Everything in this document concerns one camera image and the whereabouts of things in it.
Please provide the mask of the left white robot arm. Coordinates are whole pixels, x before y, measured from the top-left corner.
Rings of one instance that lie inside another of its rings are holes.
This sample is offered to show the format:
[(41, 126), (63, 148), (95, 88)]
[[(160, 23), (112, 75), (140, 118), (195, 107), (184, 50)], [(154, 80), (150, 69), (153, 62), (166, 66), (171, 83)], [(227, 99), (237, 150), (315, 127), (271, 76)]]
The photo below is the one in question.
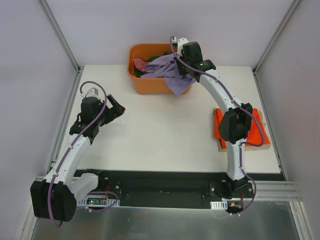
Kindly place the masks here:
[(106, 183), (96, 173), (86, 172), (78, 180), (72, 179), (100, 128), (122, 116), (126, 110), (110, 94), (106, 101), (110, 102), (111, 107), (95, 94), (87, 94), (82, 99), (80, 113), (70, 127), (62, 154), (43, 180), (35, 180), (30, 187), (35, 217), (69, 222), (76, 212), (78, 201), (90, 191), (96, 195), (105, 191)]

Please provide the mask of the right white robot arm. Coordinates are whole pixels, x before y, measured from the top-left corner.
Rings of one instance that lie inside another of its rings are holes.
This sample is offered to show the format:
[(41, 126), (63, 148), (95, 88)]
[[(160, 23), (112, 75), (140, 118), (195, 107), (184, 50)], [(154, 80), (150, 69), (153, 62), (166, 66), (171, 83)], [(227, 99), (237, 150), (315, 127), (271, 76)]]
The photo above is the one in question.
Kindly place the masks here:
[(133, 70), (141, 73), (140, 80), (146, 80), (143, 87), (153, 87), (152, 93), (159, 93), (157, 81), (161, 80), (174, 94), (182, 94), (192, 83), (198, 82), (217, 102), (222, 117), (214, 126), (226, 142), (226, 177), (217, 184), (215, 192), (219, 197), (231, 199), (243, 193), (248, 184), (243, 160), (243, 146), (254, 120), (250, 103), (238, 102), (220, 81), (216, 66), (209, 59), (204, 60), (200, 45), (181, 38), (170, 44), (177, 51), (147, 60), (133, 58)]

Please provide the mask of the lavender t shirt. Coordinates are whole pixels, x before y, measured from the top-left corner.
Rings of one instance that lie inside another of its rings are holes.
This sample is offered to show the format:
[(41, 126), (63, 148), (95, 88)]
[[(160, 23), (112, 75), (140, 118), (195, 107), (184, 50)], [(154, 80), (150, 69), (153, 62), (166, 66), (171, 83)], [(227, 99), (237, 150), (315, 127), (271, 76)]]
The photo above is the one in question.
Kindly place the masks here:
[(166, 86), (177, 96), (182, 95), (196, 80), (189, 74), (181, 75), (173, 54), (159, 56), (141, 70), (142, 78), (164, 78)]

